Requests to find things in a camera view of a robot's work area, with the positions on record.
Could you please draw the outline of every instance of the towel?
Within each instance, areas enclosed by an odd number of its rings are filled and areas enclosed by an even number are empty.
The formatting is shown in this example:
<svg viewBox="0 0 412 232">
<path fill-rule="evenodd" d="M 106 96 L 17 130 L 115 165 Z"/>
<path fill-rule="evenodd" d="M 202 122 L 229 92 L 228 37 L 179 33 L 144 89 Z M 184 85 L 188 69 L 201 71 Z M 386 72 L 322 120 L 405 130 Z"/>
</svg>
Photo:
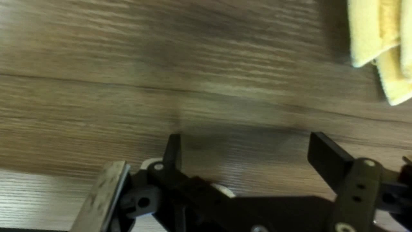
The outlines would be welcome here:
<svg viewBox="0 0 412 232">
<path fill-rule="evenodd" d="M 412 0 L 402 0 L 402 71 L 412 78 Z"/>
<path fill-rule="evenodd" d="M 412 0 L 349 0 L 354 67 L 371 60 L 392 105 L 412 98 Z"/>
<path fill-rule="evenodd" d="M 399 45 L 401 0 L 349 0 L 354 67 L 362 67 Z"/>
</svg>

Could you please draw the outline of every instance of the black metal bracket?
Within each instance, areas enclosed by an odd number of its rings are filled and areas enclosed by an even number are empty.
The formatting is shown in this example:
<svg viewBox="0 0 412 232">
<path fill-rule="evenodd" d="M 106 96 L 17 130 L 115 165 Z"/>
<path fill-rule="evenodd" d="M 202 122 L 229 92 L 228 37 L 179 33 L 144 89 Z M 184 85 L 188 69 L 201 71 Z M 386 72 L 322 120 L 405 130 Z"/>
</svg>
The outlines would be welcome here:
<svg viewBox="0 0 412 232">
<path fill-rule="evenodd" d="M 338 193 L 231 198 L 178 167 L 180 135 L 169 138 L 164 159 L 130 176 L 112 230 L 128 230 L 137 216 L 153 214 L 170 232 L 370 232 L 376 208 L 411 229 L 411 165 L 389 171 L 371 158 L 354 158 L 329 136 L 312 132 L 309 162 Z"/>
</svg>

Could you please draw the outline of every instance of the wood grain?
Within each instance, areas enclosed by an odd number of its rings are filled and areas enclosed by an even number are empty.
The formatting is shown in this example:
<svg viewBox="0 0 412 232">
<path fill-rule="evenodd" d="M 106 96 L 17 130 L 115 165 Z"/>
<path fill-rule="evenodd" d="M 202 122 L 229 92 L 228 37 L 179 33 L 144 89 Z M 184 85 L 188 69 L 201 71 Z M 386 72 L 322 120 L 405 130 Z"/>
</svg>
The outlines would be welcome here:
<svg viewBox="0 0 412 232">
<path fill-rule="evenodd" d="M 174 131 L 186 171 L 238 194 L 334 197 L 313 130 L 398 168 L 412 105 L 350 67 L 341 2 L 0 0 L 0 225 L 70 228 L 105 163 Z"/>
</svg>

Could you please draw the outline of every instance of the bolt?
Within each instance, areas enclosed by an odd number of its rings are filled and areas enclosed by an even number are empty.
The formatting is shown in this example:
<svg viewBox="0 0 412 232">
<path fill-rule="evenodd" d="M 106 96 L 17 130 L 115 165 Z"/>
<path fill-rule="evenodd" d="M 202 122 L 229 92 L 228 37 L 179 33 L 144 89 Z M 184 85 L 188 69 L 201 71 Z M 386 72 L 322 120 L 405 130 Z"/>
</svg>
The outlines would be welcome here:
<svg viewBox="0 0 412 232">
<path fill-rule="evenodd" d="M 267 229 L 267 226 L 258 224 L 258 225 L 254 225 L 253 229 L 250 229 L 250 232 L 269 232 L 269 230 Z"/>
<path fill-rule="evenodd" d="M 157 171 L 164 170 L 164 167 L 165 167 L 164 163 L 156 163 L 155 165 L 155 170 L 157 170 Z"/>
<path fill-rule="evenodd" d="M 350 224 L 347 223 L 338 223 L 336 224 L 336 232 L 357 232 Z"/>
<path fill-rule="evenodd" d="M 376 165 L 375 161 L 372 161 L 372 159 L 363 159 L 363 163 L 368 165 L 368 166 L 375 166 Z"/>
</svg>

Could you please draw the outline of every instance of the metal plate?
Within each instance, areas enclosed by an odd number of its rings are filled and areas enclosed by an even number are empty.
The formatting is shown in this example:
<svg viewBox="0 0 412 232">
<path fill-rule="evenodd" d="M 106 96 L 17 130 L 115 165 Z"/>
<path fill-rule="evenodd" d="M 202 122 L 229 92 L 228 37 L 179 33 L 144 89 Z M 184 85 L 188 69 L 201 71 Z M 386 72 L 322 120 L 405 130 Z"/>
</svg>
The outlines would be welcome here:
<svg viewBox="0 0 412 232">
<path fill-rule="evenodd" d="M 125 161 L 107 165 L 83 205 L 71 232 L 103 232 L 107 229 L 115 203 L 130 166 Z"/>
</svg>

